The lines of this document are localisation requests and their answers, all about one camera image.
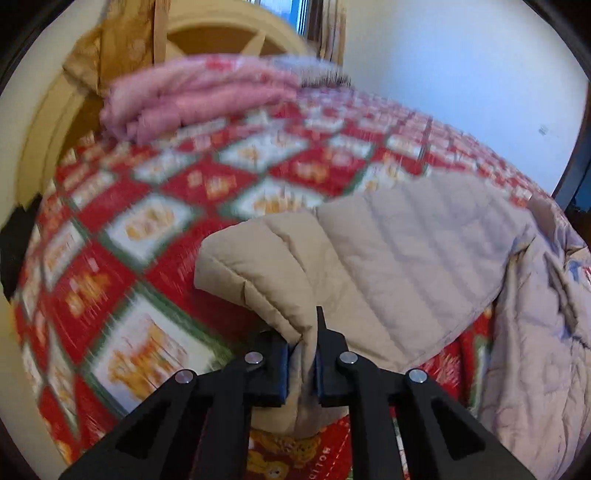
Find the pink cloth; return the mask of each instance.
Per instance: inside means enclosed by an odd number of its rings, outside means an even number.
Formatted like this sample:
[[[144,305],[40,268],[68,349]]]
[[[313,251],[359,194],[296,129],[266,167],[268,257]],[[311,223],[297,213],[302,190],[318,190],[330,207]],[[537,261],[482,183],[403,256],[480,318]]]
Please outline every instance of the pink cloth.
[[[201,55],[117,80],[100,121],[118,140],[148,143],[184,125],[293,100],[299,77],[256,57]]]

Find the quilted jacket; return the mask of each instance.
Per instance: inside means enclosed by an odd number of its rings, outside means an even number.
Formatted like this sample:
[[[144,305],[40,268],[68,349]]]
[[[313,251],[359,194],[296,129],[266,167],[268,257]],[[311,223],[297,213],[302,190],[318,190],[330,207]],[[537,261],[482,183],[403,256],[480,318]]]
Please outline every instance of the quilted jacket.
[[[310,436],[346,413],[312,393],[317,305],[350,350],[405,372],[498,297],[480,419],[537,478],[561,474],[591,430],[580,282],[591,261],[552,202],[530,203],[441,173],[205,239],[196,287],[254,310],[294,347],[287,404],[254,412],[253,426]]]

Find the metal screw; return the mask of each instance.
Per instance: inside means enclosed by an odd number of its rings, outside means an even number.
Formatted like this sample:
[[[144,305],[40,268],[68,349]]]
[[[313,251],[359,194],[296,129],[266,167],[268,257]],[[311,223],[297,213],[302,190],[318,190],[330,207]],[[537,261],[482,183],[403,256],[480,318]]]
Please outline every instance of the metal screw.
[[[191,383],[193,377],[193,372],[190,370],[181,370],[180,372],[177,372],[177,374],[174,376],[174,379],[178,383]]]
[[[262,356],[262,353],[259,352],[248,352],[244,356],[244,360],[250,365],[258,365],[263,361],[264,358],[265,357]]]
[[[353,352],[343,352],[339,355],[339,358],[341,362],[349,365],[353,365],[359,359],[357,354]]]
[[[411,370],[408,373],[408,377],[415,383],[425,383],[427,381],[427,374],[423,370],[419,370],[418,368]]]

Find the red patterned blanket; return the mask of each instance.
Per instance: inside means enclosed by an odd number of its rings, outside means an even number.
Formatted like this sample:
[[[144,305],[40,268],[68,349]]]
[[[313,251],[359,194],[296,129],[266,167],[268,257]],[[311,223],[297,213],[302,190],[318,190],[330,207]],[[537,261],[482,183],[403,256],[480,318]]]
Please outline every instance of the red patterned blanket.
[[[470,135],[354,90],[177,131],[150,147],[90,135],[44,196],[15,325],[40,414],[75,461],[181,368],[226,363],[259,320],[196,291],[200,242],[240,220],[428,175],[464,171],[523,206],[538,187]],[[423,368],[473,412],[491,342],[488,309]],[[252,432],[247,477],[343,480],[347,418],[316,437]]]

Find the white wall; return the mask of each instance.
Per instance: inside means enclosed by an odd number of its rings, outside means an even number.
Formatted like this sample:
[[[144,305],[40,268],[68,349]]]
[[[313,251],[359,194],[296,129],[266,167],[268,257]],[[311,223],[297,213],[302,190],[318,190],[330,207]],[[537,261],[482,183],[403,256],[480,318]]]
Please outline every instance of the white wall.
[[[355,86],[473,134],[549,193],[588,84],[522,0],[349,0],[345,69]]]

